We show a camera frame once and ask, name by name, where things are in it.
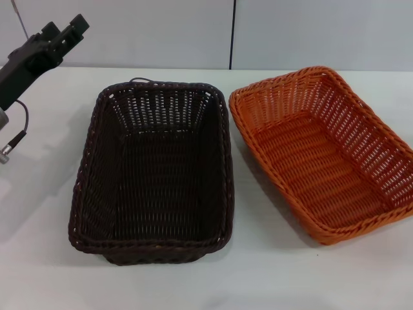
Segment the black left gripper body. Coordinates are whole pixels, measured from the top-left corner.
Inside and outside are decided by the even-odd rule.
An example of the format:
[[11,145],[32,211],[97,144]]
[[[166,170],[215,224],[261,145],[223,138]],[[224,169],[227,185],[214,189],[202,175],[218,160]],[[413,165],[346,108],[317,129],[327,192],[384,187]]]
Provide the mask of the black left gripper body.
[[80,41],[81,36],[73,36],[69,26],[58,34],[41,32],[29,37],[0,69],[0,108],[8,109],[36,79],[58,67]]

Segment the thin grey rod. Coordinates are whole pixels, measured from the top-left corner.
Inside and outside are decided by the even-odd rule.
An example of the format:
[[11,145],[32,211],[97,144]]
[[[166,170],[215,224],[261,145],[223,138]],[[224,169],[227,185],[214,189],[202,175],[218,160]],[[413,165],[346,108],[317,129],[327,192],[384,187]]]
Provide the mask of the thin grey rod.
[[27,30],[26,30],[26,27],[25,27],[25,25],[24,25],[24,23],[23,23],[23,19],[22,19],[22,17],[21,17],[21,14],[19,13],[19,9],[18,9],[18,7],[17,7],[17,5],[16,5],[16,2],[15,2],[15,0],[10,0],[11,1],[11,4],[12,4],[12,7],[13,7],[13,9],[14,9],[14,12],[16,13],[16,15],[17,15],[17,18],[18,18],[18,20],[19,20],[19,23],[20,23],[20,25],[21,25],[21,28],[23,29],[23,32],[24,32],[24,34],[25,34],[25,37],[28,39],[29,38],[29,35],[28,35],[28,32],[27,32]]

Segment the orange wicker basket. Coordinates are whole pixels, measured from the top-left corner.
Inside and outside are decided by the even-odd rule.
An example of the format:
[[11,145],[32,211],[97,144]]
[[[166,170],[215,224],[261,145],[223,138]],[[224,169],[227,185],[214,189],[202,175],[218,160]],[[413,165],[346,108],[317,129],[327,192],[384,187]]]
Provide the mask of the orange wicker basket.
[[315,241],[332,245],[413,216],[413,150],[331,68],[237,89],[229,107]]

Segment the dark brown wicker basket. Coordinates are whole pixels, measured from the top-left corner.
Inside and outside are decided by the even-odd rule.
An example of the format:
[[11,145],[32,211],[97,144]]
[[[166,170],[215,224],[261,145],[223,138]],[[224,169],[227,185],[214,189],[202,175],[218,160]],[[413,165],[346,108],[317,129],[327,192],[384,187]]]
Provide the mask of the dark brown wicker basket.
[[112,264],[181,264],[222,249],[234,218],[224,95],[134,78],[96,99],[68,239]]

